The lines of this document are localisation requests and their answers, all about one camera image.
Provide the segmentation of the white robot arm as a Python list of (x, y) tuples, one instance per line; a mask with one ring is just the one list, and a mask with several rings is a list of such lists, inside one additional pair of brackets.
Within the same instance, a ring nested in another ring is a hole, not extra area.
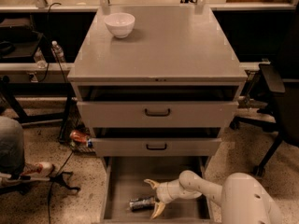
[(151, 219), (158, 217), (176, 199), (195, 199), (204, 195), (221, 208), (222, 224), (282, 224), (282, 214), (272, 197), (251, 175), (234, 173), (223, 185), (207, 181), (185, 170), (178, 179), (159, 183), (145, 179), (156, 190), (158, 202)]

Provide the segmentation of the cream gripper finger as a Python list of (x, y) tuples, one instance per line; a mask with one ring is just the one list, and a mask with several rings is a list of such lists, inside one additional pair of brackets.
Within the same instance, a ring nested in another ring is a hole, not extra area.
[(144, 182), (149, 184), (152, 189), (157, 189), (160, 187), (160, 183), (152, 179), (145, 179)]
[(166, 204), (163, 202), (156, 202), (154, 205), (153, 213), (151, 214), (151, 219), (158, 217), (165, 209)]

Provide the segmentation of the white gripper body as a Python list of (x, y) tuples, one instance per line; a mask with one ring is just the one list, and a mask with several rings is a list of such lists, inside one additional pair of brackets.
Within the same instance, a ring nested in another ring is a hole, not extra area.
[(160, 202), (168, 204), (179, 197), (180, 184), (177, 180), (163, 182), (157, 185), (156, 195)]

